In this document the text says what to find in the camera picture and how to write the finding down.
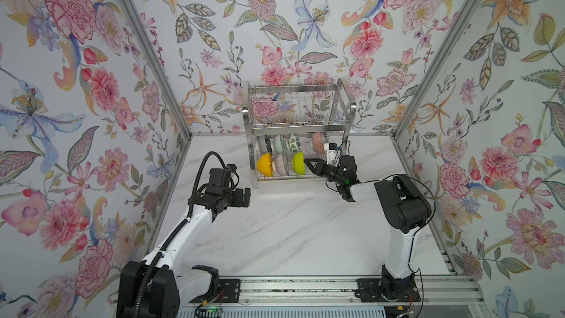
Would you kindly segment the lime green bowl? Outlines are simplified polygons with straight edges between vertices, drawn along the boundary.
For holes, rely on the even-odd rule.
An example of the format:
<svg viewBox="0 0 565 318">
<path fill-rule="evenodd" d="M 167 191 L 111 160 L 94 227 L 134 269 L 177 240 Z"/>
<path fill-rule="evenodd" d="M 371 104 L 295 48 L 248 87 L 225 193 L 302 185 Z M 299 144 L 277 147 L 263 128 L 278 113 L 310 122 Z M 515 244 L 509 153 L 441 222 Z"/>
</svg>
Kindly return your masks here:
<svg viewBox="0 0 565 318">
<path fill-rule="evenodd" d="M 292 169 L 297 175 L 305 175 L 305 158 L 304 153 L 299 152 L 294 154 L 292 158 Z"/>
</svg>

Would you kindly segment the black white floral bowl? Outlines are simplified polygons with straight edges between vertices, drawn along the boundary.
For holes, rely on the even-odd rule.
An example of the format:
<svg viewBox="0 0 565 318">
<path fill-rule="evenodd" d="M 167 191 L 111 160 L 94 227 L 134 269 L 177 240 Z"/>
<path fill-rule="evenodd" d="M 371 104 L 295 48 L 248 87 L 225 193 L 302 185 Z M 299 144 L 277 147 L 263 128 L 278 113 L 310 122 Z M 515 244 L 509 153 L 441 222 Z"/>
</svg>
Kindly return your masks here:
<svg viewBox="0 0 565 318">
<path fill-rule="evenodd" d="M 320 132 L 315 132 L 310 138 L 313 151 L 318 155 L 325 154 L 325 142 Z"/>
</svg>

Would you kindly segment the green leaf pattern bowl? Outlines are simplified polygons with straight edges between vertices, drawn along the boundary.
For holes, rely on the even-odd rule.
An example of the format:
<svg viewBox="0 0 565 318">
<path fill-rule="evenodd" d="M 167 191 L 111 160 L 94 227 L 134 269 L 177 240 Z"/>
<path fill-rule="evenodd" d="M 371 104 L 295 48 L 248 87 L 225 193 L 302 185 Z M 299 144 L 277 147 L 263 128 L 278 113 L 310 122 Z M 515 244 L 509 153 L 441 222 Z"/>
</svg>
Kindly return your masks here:
<svg viewBox="0 0 565 318">
<path fill-rule="evenodd" d="M 296 133 L 293 133 L 288 136 L 286 141 L 286 147 L 290 155 L 301 153 L 302 151 L 301 142 L 299 136 Z"/>
</svg>

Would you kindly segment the pale green bowl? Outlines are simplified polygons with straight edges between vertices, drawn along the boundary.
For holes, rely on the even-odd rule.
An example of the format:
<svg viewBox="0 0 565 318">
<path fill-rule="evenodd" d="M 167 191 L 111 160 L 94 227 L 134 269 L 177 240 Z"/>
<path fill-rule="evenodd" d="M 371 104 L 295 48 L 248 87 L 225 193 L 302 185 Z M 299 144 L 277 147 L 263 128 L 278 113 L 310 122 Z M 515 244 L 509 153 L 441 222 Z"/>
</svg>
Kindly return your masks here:
<svg viewBox="0 0 565 318">
<path fill-rule="evenodd" d="M 286 148 L 286 139 L 283 135 L 277 134 L 272 138 L 272 147 L 276 154 L 284 154 Z"/>
</svg>

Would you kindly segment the yellow bowl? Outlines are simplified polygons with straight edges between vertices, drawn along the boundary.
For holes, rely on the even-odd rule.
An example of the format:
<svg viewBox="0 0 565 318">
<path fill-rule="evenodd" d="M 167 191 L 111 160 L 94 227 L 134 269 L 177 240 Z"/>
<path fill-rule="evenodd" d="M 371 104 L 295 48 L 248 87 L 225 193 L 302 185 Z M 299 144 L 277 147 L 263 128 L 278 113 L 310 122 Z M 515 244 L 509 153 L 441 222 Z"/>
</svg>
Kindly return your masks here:
<svg viewBox="0 0 565 318">
<path fill-rule="evenodd" d="M 273 176 L 272 155 L 265 153 L 257 161 L 257 170 L 265 177 Z"/>
</svg>

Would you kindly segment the dark patterned bowl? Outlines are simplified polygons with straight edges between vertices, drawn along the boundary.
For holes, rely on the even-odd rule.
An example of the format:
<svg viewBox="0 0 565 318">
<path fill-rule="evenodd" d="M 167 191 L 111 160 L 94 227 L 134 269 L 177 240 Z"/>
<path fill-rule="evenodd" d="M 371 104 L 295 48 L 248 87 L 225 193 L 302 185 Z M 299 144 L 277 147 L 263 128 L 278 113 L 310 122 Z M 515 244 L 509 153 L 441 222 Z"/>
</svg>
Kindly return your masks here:
<svg viewBox="0 0 565 318">
<path fill-rule="evenodd" d="M 259 135 L 259 137 L 257 137 L 257 145 L 262 154 L 272 153 L 271 142 L 267 135 Z"/>
</svg>

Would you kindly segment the pink striped bowl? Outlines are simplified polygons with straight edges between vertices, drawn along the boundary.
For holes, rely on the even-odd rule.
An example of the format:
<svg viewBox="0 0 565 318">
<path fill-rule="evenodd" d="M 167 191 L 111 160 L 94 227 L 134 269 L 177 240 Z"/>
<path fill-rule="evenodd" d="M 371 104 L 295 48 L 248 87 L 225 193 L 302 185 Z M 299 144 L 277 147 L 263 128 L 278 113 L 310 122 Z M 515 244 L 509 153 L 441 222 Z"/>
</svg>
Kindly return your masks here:
<svg viewBox="0 0 565 318">
<path fill-rule="evenodd" d="M 284 153 L 276 154 L 276 156 L 273 157 L 272 166 L 276 175 L 281 177 L 288 176 L 287 159 Z"/>
</svg>

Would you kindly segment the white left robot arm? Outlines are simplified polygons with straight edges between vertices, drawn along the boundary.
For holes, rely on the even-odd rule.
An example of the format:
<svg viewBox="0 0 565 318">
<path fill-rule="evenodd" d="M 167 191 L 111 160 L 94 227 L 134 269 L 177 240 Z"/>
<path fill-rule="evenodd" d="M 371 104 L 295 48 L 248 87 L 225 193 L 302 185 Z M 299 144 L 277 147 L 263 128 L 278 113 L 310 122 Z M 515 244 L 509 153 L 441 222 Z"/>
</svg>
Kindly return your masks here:
<svg viewBox="0 0 565 318">
<path fill-rule="evenodd" d="M 189 200 L 175 229 L 139 261 L 128 261 L 119 278 L 117 317 L 176 317 L 187 303 L 219 296 L 219 273 L 203 264 L 188 266 L 188 253 L 217 216 L 247 208 L 251 191 L 240 188 L 233 164 L 210 170 L 209 180 Z"/>
</svg>

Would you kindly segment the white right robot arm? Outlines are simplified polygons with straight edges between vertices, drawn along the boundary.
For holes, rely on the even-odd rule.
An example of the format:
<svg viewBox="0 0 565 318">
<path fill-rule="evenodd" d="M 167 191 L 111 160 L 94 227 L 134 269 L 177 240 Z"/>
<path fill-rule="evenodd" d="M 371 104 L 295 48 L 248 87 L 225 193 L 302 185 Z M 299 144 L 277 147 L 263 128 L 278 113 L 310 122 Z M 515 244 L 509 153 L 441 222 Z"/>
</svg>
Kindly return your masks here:
<svg viewBox="0 0 565 318">
<path fill-rule="evenodd" d="M 399 300 L 416 287 L 412 255 L 419 231 L 432 219 L 432 206 L 406 174 L 394 174 L 381 180 L 360 181 L 355 158 L 343 155 L 337 165 L 322 159 L 306 158 L 305 166 L 316 176 L 336 185 L 336 191 L 348 203 L 378 201 L 391 228 L 388 255 L 381 269 L 376 293 L 384 300 Z"/>
</svg>

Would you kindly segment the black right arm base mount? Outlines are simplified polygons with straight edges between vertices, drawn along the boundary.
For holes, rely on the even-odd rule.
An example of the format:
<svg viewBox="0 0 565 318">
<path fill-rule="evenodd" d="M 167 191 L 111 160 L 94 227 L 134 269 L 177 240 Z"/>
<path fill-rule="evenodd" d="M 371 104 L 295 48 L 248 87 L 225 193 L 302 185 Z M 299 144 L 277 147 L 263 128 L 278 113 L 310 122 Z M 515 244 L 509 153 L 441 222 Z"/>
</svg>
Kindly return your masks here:
<svg viewBox="0 0 565 318">
<path fill-rule="evenodd" d="M 356 298 L 362 303 L 418 303 L 422 300 L 412 271 L 396 278 L 382 266 L 379 278 L 359 278 L 356 280 Z"/>
</svg>

